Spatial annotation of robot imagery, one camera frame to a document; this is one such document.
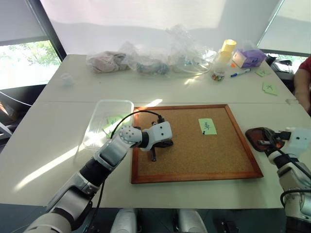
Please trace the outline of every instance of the clear plastic container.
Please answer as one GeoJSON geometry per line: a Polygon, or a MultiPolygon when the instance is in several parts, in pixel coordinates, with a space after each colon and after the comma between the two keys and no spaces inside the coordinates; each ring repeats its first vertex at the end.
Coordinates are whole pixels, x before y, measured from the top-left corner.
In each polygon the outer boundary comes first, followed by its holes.
{"type": "Polygon", "coordinates": [[[227,70],[227,63],[216,62],[213,66],[213,72],[211,77],[214,81],[221,81],[225,77],[225,73],[227,70]]]}
{"type": "MultiPolygon", "coordinates": [[[[132,113],[134,104],[128,100],[101,100],[93,112],[82,140],[82,145],[91,150],[98,150],[109,140],[111,132],[126,115],[132,113]]],[[[128,117],[122,125],[132,125],[133,116],[128,117]]]]}

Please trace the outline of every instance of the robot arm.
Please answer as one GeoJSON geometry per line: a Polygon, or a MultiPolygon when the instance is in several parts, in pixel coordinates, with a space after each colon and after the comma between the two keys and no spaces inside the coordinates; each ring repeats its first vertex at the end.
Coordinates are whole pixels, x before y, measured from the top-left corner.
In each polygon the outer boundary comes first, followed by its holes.
{"type": "Polygon", "coordinates": [[[56,193],[47,206],[48,213],[39,217],[25,232],[69,233],[79,228],[92,208],[92,198],[129,149],[139,147],[147,151],[154,144],[171,138],[171,126],[166,121],[143,131],[122,126],[56,193]]]}
{"type": "Polygon", "coordinates": [[[287,128],[275,133],[255,128],[246,137],[258,151],[265,152],[270,163],[278,168],[277,175],[284,190],[281,202],[287,216],[288,233],[309,233],[311,229],[311,172],[299,155],[311,142],[311,130],[287,128]]]}

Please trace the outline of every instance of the sunlight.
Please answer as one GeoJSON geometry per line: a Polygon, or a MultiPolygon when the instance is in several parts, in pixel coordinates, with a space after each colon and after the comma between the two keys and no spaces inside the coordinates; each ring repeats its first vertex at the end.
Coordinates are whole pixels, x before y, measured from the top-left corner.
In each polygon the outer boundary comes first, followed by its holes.
{"type": "Polygon", "coordinates": [[[5,114],[9,115],[1,102],[0,102],[0,110],[3,111],[5,114]]]}
{"type": "Polygon", "coordinates": [[[22,179],[15,187],[14,192],[19,191],[23,188],[26,184],[33,181],[34,179],[38,178],[39,176],[43,175],[44,173],[48,172],[52,168],[56,167],[57,165],[61,164],[62,162],[66,161],[67,159],[73,157],[78,150],[78,146],[72,148],[71,150],[67,151],[66,153],[62,154],[61,156],[57,157],[56,159],[50,161],[49,163],[45,164],[44,166],[40,167],[36,171],[30,173],[24,179],[22,179]]]}
{"type": "Polygon", "coordinates": [[[136,111],[145,110],[149,107],[155,107],[155,106],[159,105],[162,101],[163,101],[163,99],[155,99],[154,101],[151,101],[150,103],[146,104],[145,106],[137,108],[136,111]]]}
{"type": "Polygon", "coordinates": [[[163,101],[163,99],[156,99],[150,103],[148,103],[147,105],[145,105],[146,108],[148,107],[155,107],[157,106],[159,103],[161,103],[163,101]]]}
{"type": "Polygon", "coordinates": [[[187,79],[187,81],[185,81],[184,85],[188,85],[188,84],[192,83],[192,82],[195,81],[198,77],[199,77],[199,75],[194,76],[192,79],[187,79]]]}
{"type": "Polygon", "coordinates": [[[107,135],[109,134],[109,132],[88,132],[86,134],[86,140],[83,142],[83,144],[86,147],[90,147],[91,145],[96,145],[98,147],[101,147],[103,145],[103,141],[102,139],[105,138],[107,135]]]}

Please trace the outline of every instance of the plastic bag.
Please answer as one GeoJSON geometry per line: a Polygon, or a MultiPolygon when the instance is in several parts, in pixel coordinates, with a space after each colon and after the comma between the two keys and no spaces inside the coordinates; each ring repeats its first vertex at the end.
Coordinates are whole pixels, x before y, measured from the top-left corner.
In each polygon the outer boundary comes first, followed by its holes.
{"type": "Polygon", "coordinates": [[[176,72],[203,74],[210,70],[216,51],[197,43],[182,25],[167,29],[171,45],[171,65],[176,72]]]}
{"type": "Polygon", "coordinates": [[[122,52],[105,51],[94,55],[86,56],[86,66],[94,73],[115,72],[125,70],[129,67],[123,64],[125,58],[122,52]]]}
{"type": "Polygon", "coordinates": [[[120,51],[126,53],[123,64],[142,74],[167,74],[170,71],[166,52],[159,49],[138,48],[126,42],[120,51]]]}

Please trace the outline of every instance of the red shirt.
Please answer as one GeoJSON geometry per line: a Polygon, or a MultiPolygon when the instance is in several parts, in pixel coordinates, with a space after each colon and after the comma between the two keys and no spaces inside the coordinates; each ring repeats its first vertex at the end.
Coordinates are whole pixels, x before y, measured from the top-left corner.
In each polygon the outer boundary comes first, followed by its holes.
{"type": "Polygon", "coordinates": [[[307,58],[303,63],[301,63],[299,69],[305,69],[311,74],[311,57],[307,58]]]}

